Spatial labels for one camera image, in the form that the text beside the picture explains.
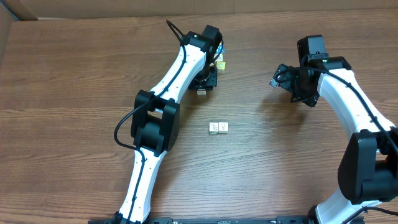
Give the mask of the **red I wooden block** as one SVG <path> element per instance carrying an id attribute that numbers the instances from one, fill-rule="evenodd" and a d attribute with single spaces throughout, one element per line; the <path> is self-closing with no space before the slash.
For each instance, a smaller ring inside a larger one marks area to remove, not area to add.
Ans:
<path id="1" fill-rule="evenodd" d="M 206 90 L 197 90 L 197 95 L 206 95 Z"/>

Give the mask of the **green sided wooden block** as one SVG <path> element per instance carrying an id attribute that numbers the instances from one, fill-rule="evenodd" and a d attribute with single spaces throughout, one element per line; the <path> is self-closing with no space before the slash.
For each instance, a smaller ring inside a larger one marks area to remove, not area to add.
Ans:
<path id="1" fill-rule="evenodd" d="M 219 122 L 210 122 L 209 123 L 209 133 L 210 134 L 218 134 L 219 133 Z"/>

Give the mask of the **plain deer wooden block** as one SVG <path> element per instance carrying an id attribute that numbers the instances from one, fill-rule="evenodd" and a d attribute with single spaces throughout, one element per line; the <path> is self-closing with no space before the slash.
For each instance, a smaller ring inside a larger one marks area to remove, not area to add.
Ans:
<path id="1" fill-rule="evenodd" d="M 219 134 L 227 134 L 229 131 L 229 123 L 228 122 L 219 122 L 218 123 L 218 133 Z"/>

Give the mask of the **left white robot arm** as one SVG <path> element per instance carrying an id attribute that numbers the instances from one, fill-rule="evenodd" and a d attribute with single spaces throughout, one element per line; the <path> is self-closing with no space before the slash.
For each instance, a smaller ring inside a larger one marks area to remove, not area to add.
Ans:
<path id="1" fill-rule="evenodd" d="M 134 109 L 120 120 L 114 139 L 134 151 L 134 167 L 126 198 L 109 223 L 145 223 L 160 164 L 173 148 L 180 129 L 180 102 L 188 90 L 212 90 L 217 86 L 216 59 L 223 36 L 207 25 L 202 33 L 183 34 L 167 23 L 180 49 L 163 79 L 150 91 L 140 90 Z"/>

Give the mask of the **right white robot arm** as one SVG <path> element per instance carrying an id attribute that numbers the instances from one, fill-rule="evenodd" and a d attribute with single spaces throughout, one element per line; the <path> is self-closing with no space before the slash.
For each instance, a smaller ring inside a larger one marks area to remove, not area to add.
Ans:
<path id="1" fill-rule="evenodd" d="M 332 107 L 349 143 L 338 168 L 338 189 L 294 223 L 363 223 L 370 210 L 397 197 L 397 127 L 371 103 L 342 57 L 331 57 L 322 35 L 297 42 L 299 66 L 278 66 L 270 84 L 291 93 L 290 102 L 314 107 L 320 97 Z"/>

